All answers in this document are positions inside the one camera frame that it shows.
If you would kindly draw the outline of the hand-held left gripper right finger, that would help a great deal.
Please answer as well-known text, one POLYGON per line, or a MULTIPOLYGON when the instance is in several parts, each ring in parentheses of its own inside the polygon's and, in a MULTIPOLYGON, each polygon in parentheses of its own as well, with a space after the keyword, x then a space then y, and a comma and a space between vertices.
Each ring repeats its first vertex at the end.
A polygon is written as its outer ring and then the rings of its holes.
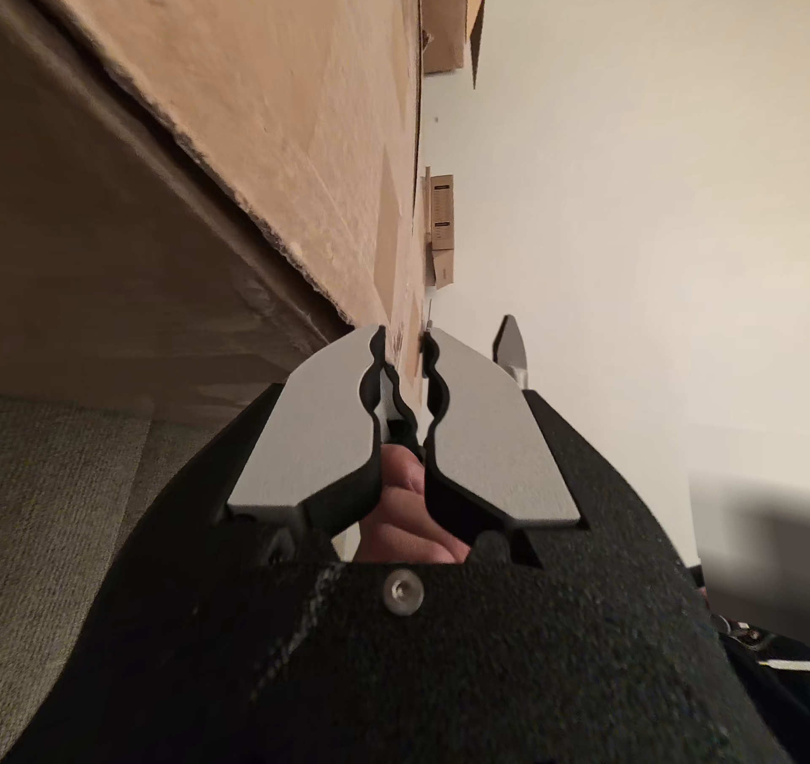
POLYGON ((525 370, 440 328, 424 334, 432 423, 424 497, 432 519, 472 547, 485 533, 581 526, 582 516, 526 398, 525 370))

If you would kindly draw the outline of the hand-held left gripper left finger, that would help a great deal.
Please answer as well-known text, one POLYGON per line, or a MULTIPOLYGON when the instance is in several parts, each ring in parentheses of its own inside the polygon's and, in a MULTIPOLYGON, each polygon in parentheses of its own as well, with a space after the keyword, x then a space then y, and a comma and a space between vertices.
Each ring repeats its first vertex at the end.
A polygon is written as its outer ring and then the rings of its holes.
POLYGON ((385 348, 385 328, 367 325, 289 376, 228 497, 231 516, 333 540, 370 513, 381 495, 385 348))

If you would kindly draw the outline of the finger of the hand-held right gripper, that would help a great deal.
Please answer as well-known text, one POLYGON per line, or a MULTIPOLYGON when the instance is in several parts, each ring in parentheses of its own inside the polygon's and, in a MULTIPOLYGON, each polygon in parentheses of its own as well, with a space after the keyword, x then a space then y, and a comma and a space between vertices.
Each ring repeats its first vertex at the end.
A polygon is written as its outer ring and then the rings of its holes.
POLYGON ((405 447, 419 461, 423 460, 416 415, 402 398, 400 377, 390 363, 383 363, 380 372, 378 422, 382 444, 405 447))
POLYGON ((492 344, 492 359, 521 390, 529 388, 528 361, 516 318, 505 315, 492 344))

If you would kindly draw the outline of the large brown cardboard box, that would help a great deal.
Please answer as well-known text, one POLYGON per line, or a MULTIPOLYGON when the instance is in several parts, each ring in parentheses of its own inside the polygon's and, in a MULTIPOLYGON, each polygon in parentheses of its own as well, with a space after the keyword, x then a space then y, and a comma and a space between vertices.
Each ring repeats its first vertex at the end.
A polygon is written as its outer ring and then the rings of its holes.
POLYGON ((419 0, 2 0, 2 394, 228 422, 352 327, 420 405, 419 0))

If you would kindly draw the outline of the person's right hand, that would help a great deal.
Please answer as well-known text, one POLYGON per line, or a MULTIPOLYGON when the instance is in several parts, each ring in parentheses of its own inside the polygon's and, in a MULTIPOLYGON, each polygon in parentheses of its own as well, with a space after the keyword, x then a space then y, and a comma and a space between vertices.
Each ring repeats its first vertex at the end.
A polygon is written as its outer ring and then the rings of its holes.
POLYGON ((428 513, 424 467, 406 447, 381 446, 381 495, 359 522, 358 563, 460 564, 469 546, 448 533, 428 513))

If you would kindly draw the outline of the open cardboard box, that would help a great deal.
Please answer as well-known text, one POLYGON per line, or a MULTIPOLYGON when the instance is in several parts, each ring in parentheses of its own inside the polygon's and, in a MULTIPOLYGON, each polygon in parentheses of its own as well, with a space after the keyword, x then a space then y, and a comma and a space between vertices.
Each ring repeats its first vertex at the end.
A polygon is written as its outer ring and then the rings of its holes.
POLYGON ((485 0, 420 0, 422 66, 426 75, 450 73, 471 57, 476 82, 481 52, 485 0))

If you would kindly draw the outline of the black striped garment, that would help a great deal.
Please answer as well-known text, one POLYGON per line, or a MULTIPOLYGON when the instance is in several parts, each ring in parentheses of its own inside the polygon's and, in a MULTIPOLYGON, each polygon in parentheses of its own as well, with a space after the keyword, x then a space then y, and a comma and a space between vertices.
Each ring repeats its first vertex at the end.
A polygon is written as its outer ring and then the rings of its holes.
POLYGON ((758 714, 794 762, 809 762, 809 647, 761 623, 740 620, 743 602, 722 597, 710 617, 758 714))

